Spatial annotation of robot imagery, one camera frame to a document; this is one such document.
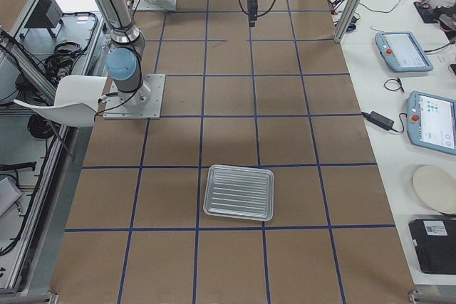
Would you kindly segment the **black laptop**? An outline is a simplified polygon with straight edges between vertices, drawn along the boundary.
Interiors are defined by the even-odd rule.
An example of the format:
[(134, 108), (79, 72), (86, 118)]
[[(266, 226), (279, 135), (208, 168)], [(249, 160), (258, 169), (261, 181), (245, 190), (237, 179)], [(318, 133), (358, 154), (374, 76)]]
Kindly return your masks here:
[(455, 220), (416, 219), (408, 227), (420, 270), (455, 275)]

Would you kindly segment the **white plastic chair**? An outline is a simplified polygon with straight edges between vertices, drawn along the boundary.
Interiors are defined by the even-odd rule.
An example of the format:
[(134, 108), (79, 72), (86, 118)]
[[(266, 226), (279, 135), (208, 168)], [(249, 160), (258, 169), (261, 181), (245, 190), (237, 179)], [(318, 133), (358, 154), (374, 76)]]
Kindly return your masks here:
[(60, 80), (52, 106), (31, 105), (17, 99), (14, 102), (58, 124), (92, 127), (106, 79), (102, 76), (68, 75)]

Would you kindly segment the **black power adapter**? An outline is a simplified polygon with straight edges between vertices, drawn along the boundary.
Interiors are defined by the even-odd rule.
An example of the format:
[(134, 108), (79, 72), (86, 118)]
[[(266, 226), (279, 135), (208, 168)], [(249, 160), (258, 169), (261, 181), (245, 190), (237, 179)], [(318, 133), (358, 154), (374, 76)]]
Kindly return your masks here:
[(378, 112), (362, 112), (361, 114), (365, 119), (367, 119), (367, 121), (386, 131), (393, 129), (394, 121), (385, 117), (384, 115), (379, 114)]

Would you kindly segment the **blue teach pendant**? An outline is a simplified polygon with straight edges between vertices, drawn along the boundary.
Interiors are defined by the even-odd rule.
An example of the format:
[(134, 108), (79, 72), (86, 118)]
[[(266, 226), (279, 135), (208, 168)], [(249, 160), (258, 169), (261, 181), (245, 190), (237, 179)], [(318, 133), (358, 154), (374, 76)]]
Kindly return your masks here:
[(409, 31), (377, 32), (375, 44), (388, 67), (396, 73), (428, 72), (434, 68)]
[(413, 145), (455, 155), (455, 100), (413, 91), (407, 99), (407, 134)]

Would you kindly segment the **white round plate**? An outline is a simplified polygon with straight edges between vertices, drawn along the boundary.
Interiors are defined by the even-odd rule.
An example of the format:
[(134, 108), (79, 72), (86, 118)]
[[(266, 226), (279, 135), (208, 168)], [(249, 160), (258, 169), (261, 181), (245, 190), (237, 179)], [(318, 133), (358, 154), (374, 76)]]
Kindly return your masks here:
[(446, 215), (455, 215), (455, 179), (445, 170), (424, 165), (413, 175), (418, 197), (430, 208)]

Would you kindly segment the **ribbed metal tray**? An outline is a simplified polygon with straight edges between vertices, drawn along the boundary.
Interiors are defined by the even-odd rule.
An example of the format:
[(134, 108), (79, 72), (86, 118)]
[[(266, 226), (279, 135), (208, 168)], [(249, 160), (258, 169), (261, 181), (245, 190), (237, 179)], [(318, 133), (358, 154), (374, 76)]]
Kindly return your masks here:
[(268, 169), (212, 165), (203, 210), (211, 216), (270, 221), (274, 215), (274, 173)]

